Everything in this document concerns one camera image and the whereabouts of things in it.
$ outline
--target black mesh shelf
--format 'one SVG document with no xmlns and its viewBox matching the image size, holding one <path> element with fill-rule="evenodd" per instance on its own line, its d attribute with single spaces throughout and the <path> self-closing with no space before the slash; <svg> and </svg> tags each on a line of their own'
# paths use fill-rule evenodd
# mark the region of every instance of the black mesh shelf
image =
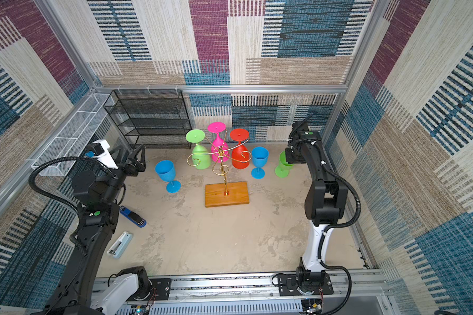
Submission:
<svg viewBox="0 0 473 315">
<path fill-rule="evenodd" d="M 114 90 L 109 99 L 105 110 L 132 146 L 191 148 L 186 134 L 192 127 L 182 91 Z"/>
</svg>

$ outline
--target table surface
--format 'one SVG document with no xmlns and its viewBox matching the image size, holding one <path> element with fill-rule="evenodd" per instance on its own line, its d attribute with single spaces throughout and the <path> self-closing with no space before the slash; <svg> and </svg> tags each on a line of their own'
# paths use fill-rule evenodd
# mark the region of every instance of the table surface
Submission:
<svg viewBox="0 0 473 315">
<path fill-rule="evenodd" d="M 133 266 L 144 266 L 149 275 L 295 270 L 308 238 L 304 211 L 311 184 L 308 167 L 296 164 L 288 177 L 278 178 L 274 170 L 285 143 L 259 145 L 270 152 L 264 179 L 252 178 L 252 163 L 242 170 L 230 166 L 228 173 L 228 182 L 247 181 L 250 204 L 214 208 L 204 206 L 204 186 L 223 178 L 211 167 L 189 166 L 190 150 L 146 150 L 147 169 L 126 179 L 123 205 L 146 219 L 147 225 L 139 228 L 120 215 L 106 251 L 124 231 L 132 233 L 133 239 L 121 258 L 103 255 L 97 276 L 108 277 Z M 166 192 L 166 183 L 154 172 L 154 166 L 165 159 L 174 162 L 176 180 L 182 184 L 179 192 Z M 363 268 L 359 256 L 349 229 L 335 229 L 327 263 L 359 269 Z"/>
</svg>

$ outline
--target white wire basket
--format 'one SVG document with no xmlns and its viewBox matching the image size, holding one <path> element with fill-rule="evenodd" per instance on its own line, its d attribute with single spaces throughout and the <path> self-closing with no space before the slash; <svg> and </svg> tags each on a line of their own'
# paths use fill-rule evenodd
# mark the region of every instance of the white wire basket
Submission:
<svg viewBox="0 0 473 315">
<path fill-rule="evenodd" d="M 107 116 L 103 104 L 107 106 L 114 100 L 108 94 L 95 93 L 89 96 L 74 116 L 42 151 L 39 158 L 33 163 L 35 169 L 47 161 L 65 156 L 79 156 L 86 147 L 96 129 Z M 65 161 L 46 167 L 41 176 L 66 176 L 75 161 Z"/>
</svg>

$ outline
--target blue goblet base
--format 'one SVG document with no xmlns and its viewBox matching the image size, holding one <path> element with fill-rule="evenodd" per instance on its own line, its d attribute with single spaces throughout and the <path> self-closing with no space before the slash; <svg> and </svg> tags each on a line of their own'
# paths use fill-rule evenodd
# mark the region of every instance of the blue goblet base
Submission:
<svg viewBox="0 0 473 315">
<path fill-rule="evenodd" d="M 178 180 L 172 180 L 166 185 L 166 191 L 170 193 L 178 192 L 181 189 L 181 183 Z"/>
<path fill-rule="evenodd" d="M 251 175 L 255 179 L 260 180 L 265 177 L 265 170 L 260 167 L 256 167 L 251 171 Z"/>
</svg>

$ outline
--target wooden base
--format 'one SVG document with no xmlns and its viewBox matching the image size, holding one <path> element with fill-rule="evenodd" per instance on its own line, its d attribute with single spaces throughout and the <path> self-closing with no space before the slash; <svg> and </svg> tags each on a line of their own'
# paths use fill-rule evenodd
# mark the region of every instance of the wooden base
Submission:
<svg viewBox="0 0 473 315">
<path fill-rule="evenodd" d="M 229 195 L 224 195 L 224 183 L 205 185 L 205 207 L 243 205 L 249 203 L 246 181 L 229 182 Z"/>
</svg>

